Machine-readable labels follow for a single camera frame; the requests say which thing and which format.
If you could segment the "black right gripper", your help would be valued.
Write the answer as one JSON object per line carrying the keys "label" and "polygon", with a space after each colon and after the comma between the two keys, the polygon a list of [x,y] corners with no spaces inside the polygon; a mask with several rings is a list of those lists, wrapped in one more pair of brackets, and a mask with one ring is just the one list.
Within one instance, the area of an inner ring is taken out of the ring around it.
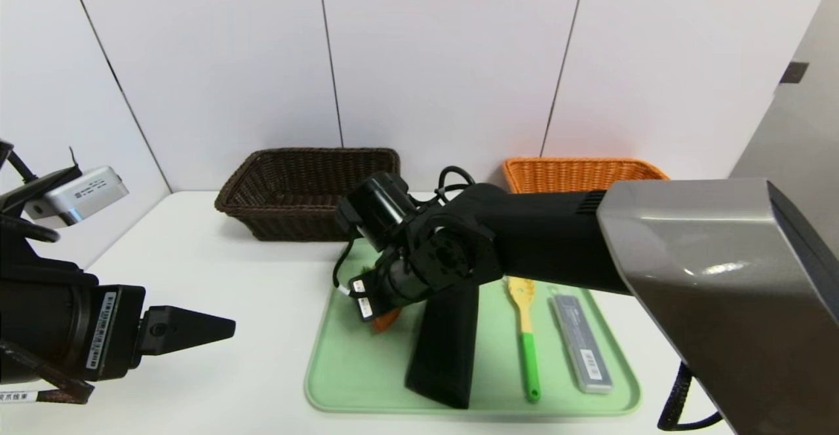
{"label": "black right gripper", "polygon": [[365,322],[426,298],[426,283],[411,264],[399,258],[351,261],[347,287]]}

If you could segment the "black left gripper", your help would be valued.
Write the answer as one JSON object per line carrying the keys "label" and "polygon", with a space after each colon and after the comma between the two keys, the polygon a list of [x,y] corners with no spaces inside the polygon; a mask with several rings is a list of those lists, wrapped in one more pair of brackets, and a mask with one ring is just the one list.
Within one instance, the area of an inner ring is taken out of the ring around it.
{"label": "black left gripper", "polygon": [[[133,365],[145,289],[94,279],[4,280],[2,339],[64,375],[122,378]],[[139,330],[139,354],[159,356],[233,337],[236,322],[173,306],[153,306]]]}

